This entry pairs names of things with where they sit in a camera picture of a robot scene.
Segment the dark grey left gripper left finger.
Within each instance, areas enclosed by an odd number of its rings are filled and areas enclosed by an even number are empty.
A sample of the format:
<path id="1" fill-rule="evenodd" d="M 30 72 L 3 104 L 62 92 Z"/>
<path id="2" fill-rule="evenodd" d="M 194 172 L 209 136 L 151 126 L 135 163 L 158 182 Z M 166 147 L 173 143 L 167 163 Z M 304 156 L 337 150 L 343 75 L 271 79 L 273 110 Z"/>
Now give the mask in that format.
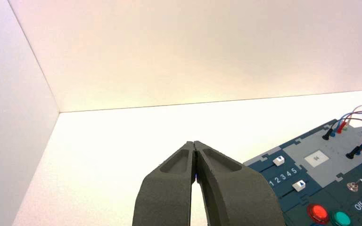
<path id="1" fill-rule="evenodd" d="M 189 226 L 195 180 L 195 147 L 188 141 L 143 179 L 132 225 Z"/>

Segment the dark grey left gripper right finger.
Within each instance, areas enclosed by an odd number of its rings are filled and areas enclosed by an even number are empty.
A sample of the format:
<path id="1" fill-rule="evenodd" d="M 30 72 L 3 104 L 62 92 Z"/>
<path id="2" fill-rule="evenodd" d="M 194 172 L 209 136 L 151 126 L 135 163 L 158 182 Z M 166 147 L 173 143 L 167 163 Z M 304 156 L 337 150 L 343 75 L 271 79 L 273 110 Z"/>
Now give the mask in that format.
<path id="1" fill-rule="evenodd" d="M 194 142 L 196 177 L 209 226 L 283 226 L 279 201 L 259 172 Z"/>

